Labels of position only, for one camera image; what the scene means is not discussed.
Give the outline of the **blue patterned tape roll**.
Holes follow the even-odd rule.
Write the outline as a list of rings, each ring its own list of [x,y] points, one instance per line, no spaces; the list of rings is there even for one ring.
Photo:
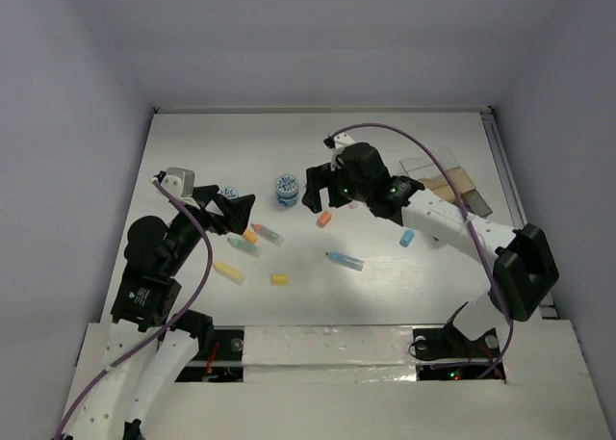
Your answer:
[[[276,200],[281,206],[290,208],[297,204],[299,182],[293,175],[280,175],[275,181],[275,190]]]

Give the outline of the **blue highlighter pen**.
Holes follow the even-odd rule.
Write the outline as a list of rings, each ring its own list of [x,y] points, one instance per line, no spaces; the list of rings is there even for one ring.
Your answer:
[[[333,263],[361,272],[364,268],[364,261],[354,258],[354,257],[350,257],[347,256],[343,253],[340,252],[334,252],[334,251],[330,251],[330,252],[326,252],[325,256]]]

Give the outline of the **blue highlighter cap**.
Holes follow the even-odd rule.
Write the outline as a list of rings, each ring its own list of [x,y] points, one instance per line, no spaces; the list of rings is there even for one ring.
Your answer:
[[[415,236],[415,232],[412,229],[407,229],[399,240],[399,244],[402,247],[409,247],[411,242],[413,241]]]

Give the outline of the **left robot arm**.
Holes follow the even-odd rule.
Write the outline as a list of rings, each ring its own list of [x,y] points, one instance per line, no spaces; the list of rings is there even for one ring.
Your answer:
[[[192,309],[206,282],[176,309],[176,275],[204,243],[208,277],[208,236],[243,233],[256,198],[228,199],[216,185],[192,188],[169,174],[152,184],[177,214],[170,223],[147,216],[130,226],[101,368],[66,410],[57,439],[142,439],[186,365],[212,349],[213,320]]]

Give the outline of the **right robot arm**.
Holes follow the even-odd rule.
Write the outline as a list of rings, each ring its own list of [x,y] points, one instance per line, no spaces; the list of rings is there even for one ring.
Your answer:
[[[488,289],[458,308],[443,332],[452,354],[468,353],[491,328],[528,321],[559,278],[541,228],[516,229],[463,212],[422,182],[391,174],[366,142],[338,145],[330,162],[306,170],[302,203],[314,213],[322,208],[322,190],[332,208],[362,203],[375,217],[421,231],[486,270]]]

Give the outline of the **orange highlighter cap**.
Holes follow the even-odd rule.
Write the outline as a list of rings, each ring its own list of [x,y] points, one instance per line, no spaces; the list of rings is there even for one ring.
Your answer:
[[[317,219],[317,226],[320,228],[325,227],[327,224],[331,222],[332,214],[329,212],[323,212]]]

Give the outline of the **small orange cap left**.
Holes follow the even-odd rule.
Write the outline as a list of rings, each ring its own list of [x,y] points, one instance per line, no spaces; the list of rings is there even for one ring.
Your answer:
[[[257,236],[250,229],[246,229],[243,233],[243,238],[250,244],[255,244],[257,242]]]

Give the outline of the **green highlighter pen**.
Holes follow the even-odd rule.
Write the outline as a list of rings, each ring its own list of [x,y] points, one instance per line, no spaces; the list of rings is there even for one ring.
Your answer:
[[[245,239],[229,237],[227,242],[236,250],[252,257],[259,258],[262,255],[262,249],[259,246],[249,243]]]

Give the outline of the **orange highlighter pen left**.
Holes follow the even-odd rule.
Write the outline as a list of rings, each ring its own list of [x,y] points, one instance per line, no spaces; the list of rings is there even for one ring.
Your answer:
[[[252,223],[251,228],[257,236],[276,246],[281,246],[284,242],[284,238],[280,234],[267,228],[263,224]]]

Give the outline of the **yellow highlighter pen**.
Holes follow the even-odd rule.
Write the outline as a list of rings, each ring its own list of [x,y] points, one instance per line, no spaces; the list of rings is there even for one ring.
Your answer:
[[[224,262],[214,262],[213,267],[216,273],[234,282],[235,284],[238,284],[238,285],[244,284],[244,281],[245,281],[244,274],[236,270],[235,268],[225,264]]]

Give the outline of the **yellow highlighter cap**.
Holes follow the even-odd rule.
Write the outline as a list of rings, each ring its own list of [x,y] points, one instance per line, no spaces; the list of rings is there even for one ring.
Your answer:
[[[270,283],[276,286],[288,285],[289,277],[285,274],[273,274],[270,277]]]

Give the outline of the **clear compartment organizer box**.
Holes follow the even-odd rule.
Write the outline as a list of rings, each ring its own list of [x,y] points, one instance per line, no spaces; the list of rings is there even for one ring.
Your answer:
[[[431,153],[447,172],[454,183],[467,210],[477,216],[487,218],[493,211],[483,199],[467,171],[458,163],[454,155],[446,147],[433,148]],[[448,180],[425,154],[414,155],[399,161],[401,171],[411,179],[420,181],[424,186],[449,203],[457,204],[458,200],[451,189]]]

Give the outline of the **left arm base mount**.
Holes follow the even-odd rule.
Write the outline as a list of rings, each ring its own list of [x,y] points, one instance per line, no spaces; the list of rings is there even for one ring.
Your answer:
[[[244,380],[244,329],[216,327],[212,342],[176,377],[176,382],[242,382]]]

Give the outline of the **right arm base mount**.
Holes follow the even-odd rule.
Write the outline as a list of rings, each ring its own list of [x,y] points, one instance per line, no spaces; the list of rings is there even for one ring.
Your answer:
[[[415,328],[408,347],[417,363],[419,381],[479,379],[496,361],[500,350],[494,328],[471,341],[449,325]]]

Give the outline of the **aluminium rail right edge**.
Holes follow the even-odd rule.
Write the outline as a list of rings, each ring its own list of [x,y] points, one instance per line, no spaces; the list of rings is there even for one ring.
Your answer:
[[[525,322],[546,300],[559,271],[545,232],[526,220],[494,115],[482,113],[480,118],[514,226],[514,241],[497,261],[497,280],[504,288],[513,320]]]

